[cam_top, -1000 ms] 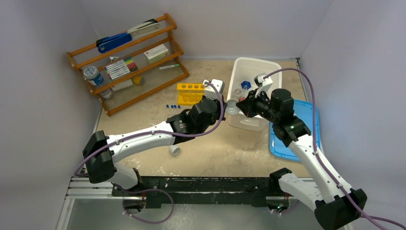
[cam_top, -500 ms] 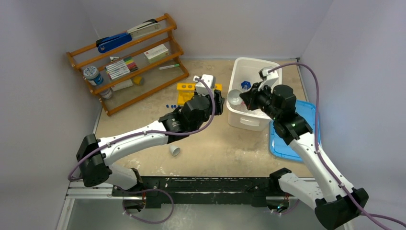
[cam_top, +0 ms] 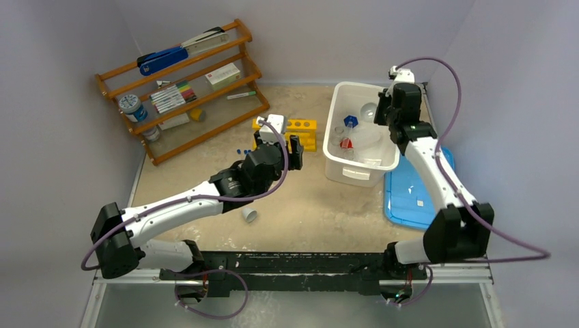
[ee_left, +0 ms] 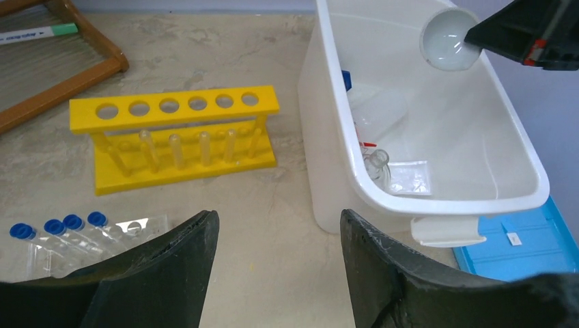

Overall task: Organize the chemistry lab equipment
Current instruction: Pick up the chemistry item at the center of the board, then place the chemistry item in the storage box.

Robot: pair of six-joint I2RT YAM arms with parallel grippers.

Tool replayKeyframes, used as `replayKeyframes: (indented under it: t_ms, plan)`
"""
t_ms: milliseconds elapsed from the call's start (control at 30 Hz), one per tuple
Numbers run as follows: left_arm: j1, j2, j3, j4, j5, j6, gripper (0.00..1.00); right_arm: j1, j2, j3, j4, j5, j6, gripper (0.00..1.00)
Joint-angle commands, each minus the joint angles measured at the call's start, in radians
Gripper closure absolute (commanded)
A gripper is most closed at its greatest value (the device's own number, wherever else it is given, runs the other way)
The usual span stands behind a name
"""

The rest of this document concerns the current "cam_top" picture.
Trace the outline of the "white ceramic dish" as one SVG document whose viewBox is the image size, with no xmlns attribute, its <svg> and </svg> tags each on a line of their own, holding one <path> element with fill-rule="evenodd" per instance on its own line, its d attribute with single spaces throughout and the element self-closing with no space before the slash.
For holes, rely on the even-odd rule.
<svg viewBox="0 0 579 328">
<path fill-rule="evenodd" d="M 377 106 L 378 105 L 374 102 L 364 104 L 360 109 L 361 120 L 364 122 L 374 123 Z"/>
</svg>

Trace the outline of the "yellow test tube rack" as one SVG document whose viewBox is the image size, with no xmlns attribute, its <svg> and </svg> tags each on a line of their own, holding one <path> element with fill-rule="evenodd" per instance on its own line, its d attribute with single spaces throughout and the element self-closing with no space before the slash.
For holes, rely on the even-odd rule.
<svg viewBox="0 0 579 328">
<path fill-rule="evenodd" d="M 262 127 L 259 123 L 260 120 L 266 120 L 270 123 L 280 122 L 279 115 L 272 114 L 266 117 L 258 116 L 252 121 L 252 129 L 254 133 L 253 145 L 251 150 L 256 150 L 257 148 L 257 136 L 259 136 L 259 130 Z M 299 138 L 300 145 L 304 148 L 305 152 L 316 152 L 317 151 L 317 122 L 315 120 L 296 120 L 285 118 L 285 130 L 283 136 L 286 143 L 290 143 L 290 137 L 297 136 Z"/>
</svg>

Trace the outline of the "red nozzle wash bottle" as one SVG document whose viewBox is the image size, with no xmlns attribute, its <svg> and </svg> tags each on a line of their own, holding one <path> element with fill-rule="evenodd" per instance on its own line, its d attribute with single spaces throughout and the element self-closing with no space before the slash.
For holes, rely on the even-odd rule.
<svg viewBox="0 0 579 328">
<path fill-rule="evenodd" d="M 379 131 L 371 130 L 350 130 L 347 135 L 341 138 L 339 147 L 342 149 L 360 150 L 372 147 L 378 143 L 382 138 Z"/>
</svg>

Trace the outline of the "blue base glass cylinder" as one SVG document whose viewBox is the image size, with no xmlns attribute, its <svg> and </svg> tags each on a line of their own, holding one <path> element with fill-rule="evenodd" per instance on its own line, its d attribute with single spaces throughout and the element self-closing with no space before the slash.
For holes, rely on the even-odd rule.
<svg viewBox="0 0 579 328">
<path fill-rule="evenodd" d="M 359 125 L 358 118 L 353 115 L 347 115 L 343 119 L 344 131 L 343 136 L 349 138 L 356 132 L 356 127 Z"/>
</svg>

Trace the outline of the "white plastic bin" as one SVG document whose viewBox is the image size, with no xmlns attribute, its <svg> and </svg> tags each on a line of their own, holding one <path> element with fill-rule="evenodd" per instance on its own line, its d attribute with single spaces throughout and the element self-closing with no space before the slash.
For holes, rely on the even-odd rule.
<svg viewBox="0 0 579 328">
<path fill-rule="evenodd" d="M 377 85 L 344 81 L 338 83 L 333 92 L 324 131 L 323 153 L 326 157 L 325 174 L 330 180 L 360 187 L 373 187 L 378 184 L 387 172 L 393 171 L 399 163 L 400 152 L 390 140 L 389 128 L 374 123 L 364 122 L 360 118 L 360 109 L 366 103 L 378 104 Z M 347 161 L 340 157 L 343 150 L 330 142 L 334 127 L 344 126 L 347 115 L 358 118 L 356 130 L 379 131 L 382 138 L 372 147 L 354 150 L 356 161 Z M 365 165 L 362 158 L 382 159 L 381 166 Z"/>
</svg>

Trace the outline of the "small glass beaker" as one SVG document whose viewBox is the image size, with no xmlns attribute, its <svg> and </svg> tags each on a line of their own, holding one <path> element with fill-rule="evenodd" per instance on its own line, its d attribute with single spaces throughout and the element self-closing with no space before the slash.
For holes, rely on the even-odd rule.
<svg viewBox="0 0 579 328">
<path fill-rule="evenodd" d="M 330 142 L 334 146 L 340 147 L 342 140 L 345 138 L 345 127 L 336 126 L 334 127 Z"/>
</svg>

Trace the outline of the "blue plastic lid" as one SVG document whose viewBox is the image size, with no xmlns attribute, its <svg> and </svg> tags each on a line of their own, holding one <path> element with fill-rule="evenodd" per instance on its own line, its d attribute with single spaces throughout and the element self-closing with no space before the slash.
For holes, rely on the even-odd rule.
<svg viewBox="0 0 579 328">
<path fill-rule="evenodd" d="M 384 177 L 384 215 L 393 224 L 425 231 L 436 216 L 418 172 L 406 157 Z"/>
</svg>

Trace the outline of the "clear plastic packet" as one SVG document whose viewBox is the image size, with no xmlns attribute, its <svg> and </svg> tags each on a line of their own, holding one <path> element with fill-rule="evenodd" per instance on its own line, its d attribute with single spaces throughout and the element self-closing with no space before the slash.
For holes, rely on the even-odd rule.
<svg viewBox="0 0 579 328">
<path fill-rule="evenodd" d="M 365 165 L 370 165 L 370 166 L 381 166 L 382 164 L 382 159 L 375 159 L 375 158 L 362 158 L 361 162 Z"/>
</svg>

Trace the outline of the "glass conical flask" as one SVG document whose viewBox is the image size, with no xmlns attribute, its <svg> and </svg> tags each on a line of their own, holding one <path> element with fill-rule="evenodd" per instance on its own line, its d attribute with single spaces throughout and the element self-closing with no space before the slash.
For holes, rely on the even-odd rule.
<svg viewBox="0 0 579 328">
<path fill-rule="evenodd" d="M 343 149 L 340 153 L 340 157 L 347 161 L 356 161 L 356 154 L 353 148 Z"/>
</svg>

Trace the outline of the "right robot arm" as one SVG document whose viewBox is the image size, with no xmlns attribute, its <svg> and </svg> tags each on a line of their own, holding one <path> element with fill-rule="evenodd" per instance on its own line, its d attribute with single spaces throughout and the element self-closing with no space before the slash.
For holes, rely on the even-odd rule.
<svg viewBox="0 0 579 328">
<path fill-rule="evenodd" d="M 413 165 L 436 209 L 421 238 L 389 243 L 382 268 L 393 278 L 419 264 L 462 262 L 485 255 L 494 210 L 478 202 L 448 164 L 431 124 L 420 119 L 421 88 L 397 83 L 379 93 L 374 122 L 387 126 L 391 141 Z"/>
</svg>

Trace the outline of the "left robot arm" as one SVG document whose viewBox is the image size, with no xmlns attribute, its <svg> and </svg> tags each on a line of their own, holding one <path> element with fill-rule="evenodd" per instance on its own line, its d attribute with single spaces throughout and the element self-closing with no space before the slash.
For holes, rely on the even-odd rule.
<svg viewBox="0 0 579 328">
<path fill-rule="evenodd" d="M 261 142 L 244 159 L 219 171 L 209 180 L 164 200 L 145 206 L 120 209 L 104 205 L 90 232 L 93 243 L 81 262 L 96 255 L 105 279 L 114 279 L 137 269 L 159 234 L 204 217 L 221 215 L 264 198 L 277 190 L 287 173 L 302 168 L 304 148 L 296 135 L 273 144 Z"/>
</svg>

